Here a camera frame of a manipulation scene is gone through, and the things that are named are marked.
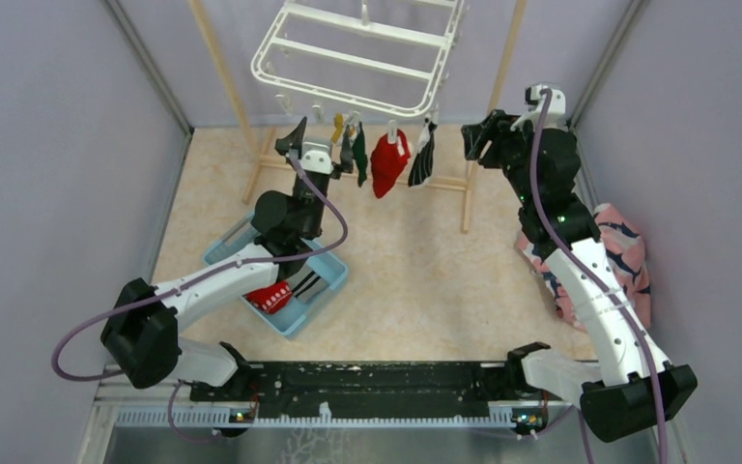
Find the white clip hanger frame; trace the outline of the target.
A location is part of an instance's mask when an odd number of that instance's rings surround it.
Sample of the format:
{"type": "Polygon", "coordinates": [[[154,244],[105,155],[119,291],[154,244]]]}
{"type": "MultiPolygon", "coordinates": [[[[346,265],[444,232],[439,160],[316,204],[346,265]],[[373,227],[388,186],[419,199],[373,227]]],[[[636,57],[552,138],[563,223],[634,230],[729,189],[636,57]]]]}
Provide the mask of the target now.
{"type": "Polygon", "coordinates": [[[378,112],[392,119],[415,119],[430,115],[436,105],[436,97],[447,79],[445,66],[450,50],[459,36],[459,24],[467,11],[464,1],[423,1],[423,6],[433,6],[448,10],[448,21],[441,34],[431,34],[386,23],[372,21],[368,15],[367,3],[361,3],[361,15],[352,17],[327,10],[304,6],[297,1],[287,1],[275,17],[269,31],[262,40],[251,60],[251,72],[260,82],[285,92],[297,92],[313,98],[330,102],[348,104],[352,107],[378,112]],[[350,33],[358,38],[378,39],[385,43],[406,44],[422,47],[434,59],[429,71],[400,66],[385,61],[362,57],[357,54],[339,51],[333,47],[317,46],[311,43],[294,41],[285,36],[284,27],[291,19],[304,20],[318,26],[350,33]],[[421,85],[419,103],[404,106],[394,101],[363,97],[357,93],[341,91],[334,87],[306,83],[299,79],[279,75],[271,64],[273,51],[298,52],[305,56],[329,60],[375,73],[393,75],[418,82],[421,85]]]}

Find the light blue plastic basket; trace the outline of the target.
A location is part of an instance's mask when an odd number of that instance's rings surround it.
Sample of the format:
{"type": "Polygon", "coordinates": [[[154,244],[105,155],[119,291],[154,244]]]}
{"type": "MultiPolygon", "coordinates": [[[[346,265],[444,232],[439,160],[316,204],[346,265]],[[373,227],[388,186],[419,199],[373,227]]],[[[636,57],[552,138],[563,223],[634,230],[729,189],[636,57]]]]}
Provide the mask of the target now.
{"type": "MultiPolygon", "coordinates": [[[[253,213],[247,214],[213,242],[203,254],[202,262],[211,266],[252,243],[258,235],[250,224],[253,216],[253,213]]],[[[268,314],[245,297],[241,300],[276,333],[294,339],[343,289],[348,275],[349,267],[345,262],[333,252],[323,253],[308,258],[291,278],[292,298],[277,312],[268,314]]]]}

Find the grey striped sock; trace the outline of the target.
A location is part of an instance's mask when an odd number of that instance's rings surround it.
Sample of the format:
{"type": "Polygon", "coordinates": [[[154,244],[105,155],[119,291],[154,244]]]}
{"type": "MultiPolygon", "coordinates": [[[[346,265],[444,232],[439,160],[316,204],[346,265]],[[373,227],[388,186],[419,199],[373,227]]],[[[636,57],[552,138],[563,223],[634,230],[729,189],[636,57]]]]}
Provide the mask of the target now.
{"type": "Polygon", "coordinates": [[[301,268],[287,283],[293,297],[301,304],[309,304],[328,287],[328,282],[308,267],[301,268]]]}

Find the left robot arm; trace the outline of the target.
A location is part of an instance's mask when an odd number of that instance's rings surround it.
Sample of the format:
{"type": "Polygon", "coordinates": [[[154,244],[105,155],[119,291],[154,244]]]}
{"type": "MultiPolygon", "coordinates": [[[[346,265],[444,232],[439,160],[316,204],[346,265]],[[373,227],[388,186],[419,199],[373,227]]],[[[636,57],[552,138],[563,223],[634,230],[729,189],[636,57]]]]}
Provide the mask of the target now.
{"type": "Polygon", "coordinates": [[[100,342],[135,388],[174,379],[215,388],[229,400],[248,393],[249,364],[231,344],[181,334],[230,301],[284,281],[310,258],[328,252],[309,243],[322,234],[324,212],[338,212],[328,201],[328,187],[339,167],[330,147],[306,132],[307,120],[301,118],[274,142],[297,177],[291,193],[267,190],[258,197],[250,220],[254,239],[193,274],[161,284],[137,278],[123,287],[100,342]]]}

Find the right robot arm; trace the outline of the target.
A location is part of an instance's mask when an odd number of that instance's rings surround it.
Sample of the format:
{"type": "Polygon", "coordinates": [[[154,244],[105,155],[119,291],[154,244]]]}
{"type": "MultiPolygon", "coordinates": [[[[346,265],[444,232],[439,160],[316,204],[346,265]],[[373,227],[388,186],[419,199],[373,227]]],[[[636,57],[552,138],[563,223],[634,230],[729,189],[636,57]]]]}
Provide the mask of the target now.
{"type": "Polygon", "coordinates": [[[657,347],[616,279],[599,227],[574,191],[575,135],[501,110],[461,134],[466,160],[500,170],[519,197],[522,231],[573,302],[597,356],[577,362],[541,342],[515,349],[505,372],[509,392],[530,398],[544,390],[572,403],[606,443],[649,428],[666,437],[698,379],[657,347]]]}

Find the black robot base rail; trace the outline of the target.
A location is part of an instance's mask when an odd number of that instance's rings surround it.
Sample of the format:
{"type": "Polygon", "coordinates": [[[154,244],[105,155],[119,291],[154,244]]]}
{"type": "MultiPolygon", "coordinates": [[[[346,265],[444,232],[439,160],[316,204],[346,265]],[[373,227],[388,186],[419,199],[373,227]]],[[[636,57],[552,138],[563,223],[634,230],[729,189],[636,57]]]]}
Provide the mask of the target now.
{"type": "Polygon", "coordinates": [[[190,384],[194,402],[243,402],[242,420],[281,424],[542,429],[553,395],[507,362],[247,362],[221,387],[190,384]]]}

